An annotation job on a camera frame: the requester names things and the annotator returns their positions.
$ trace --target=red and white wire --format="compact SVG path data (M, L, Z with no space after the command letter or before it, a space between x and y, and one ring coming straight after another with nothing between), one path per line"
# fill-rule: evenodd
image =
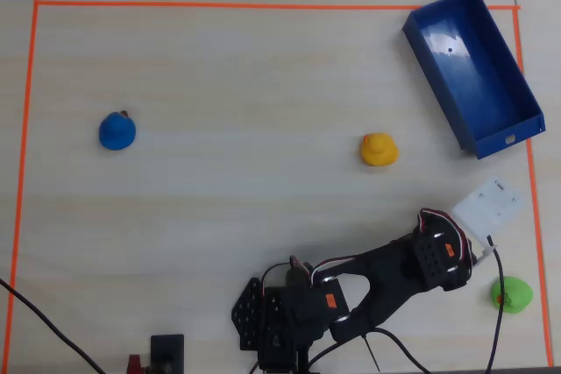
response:
M344 262L347 260L353 260L356 257L356 255L352 255L352 256L342 256L340 258L328 258L327 260L324 260L323 262L319 263L314 270L312 271L311 276L309 277L309 283L311 286L314 285L314 275L316 274L316 272L318 271L318 269L330 264L330 263L340 263L340 262Z

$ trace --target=blue rubber duck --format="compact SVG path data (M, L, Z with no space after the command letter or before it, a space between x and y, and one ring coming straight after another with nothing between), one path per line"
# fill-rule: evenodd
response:
M99 141L112 151L126 148L134 142L136 134L137 128L124 110L109 114L99 125Z

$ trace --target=table surface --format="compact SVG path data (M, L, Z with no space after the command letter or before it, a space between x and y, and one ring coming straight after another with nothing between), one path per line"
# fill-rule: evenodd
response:
M283 4L425 4L432 0L167 0ZM561 167L556 133L555 0L518 3L524 70L547 131L534 160L553 355L561 346L556 260ZM10 277L32 2L0 3L0 276ZM271 11L41 6L28 123L17 287L107 372L146 354L154 334L186 336L186 370L245 373L230 308L246 281L289 254L317 263L407 233L421 207L451 205L492 175L525 198L497 242L507 275L534 289L503 321L497 367L545 366L529 163L524 143L465 156L401 26L408 11ZM515 51L511 11L493 11ZM138 139L107 152L96 129L127 109ZM368 132L401 156L368 168ZM273 273L272 282L281 273ZM497 312L485 262L454 293L414 297L383 327L430 370L486 365ZM367 286L342 279L351 305ZM7 295L0 311L7 312ZM4 332L5 318L0 317ZM415 367L392 342L369 340L383 371ZM329 334L313 352L331 343ZM15 302L10 372L90 372ZM317 364L373 372L362 341Z

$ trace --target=black base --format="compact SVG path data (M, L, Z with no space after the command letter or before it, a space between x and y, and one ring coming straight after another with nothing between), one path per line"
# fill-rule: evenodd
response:
M184 370L183 335L154 335L150 337L150 366L171 369L167 374L183 374Z

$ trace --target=rubber duck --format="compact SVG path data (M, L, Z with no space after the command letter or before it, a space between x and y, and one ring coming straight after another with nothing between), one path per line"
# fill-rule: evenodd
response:
M370 133L362 139L360 155L369 166L390 166L398 159L400 152L387 133Z
M129 146L136 134L136 126L129 113L124 110L109 114L99 125L99 141L112 151L119 151Z
M518 314L534 298L534 292L530 285L521 279L513 276L505 276L505 305L506 313ZM499 308L501 304L501 283L496 281L491 287L491 301L494 306Z

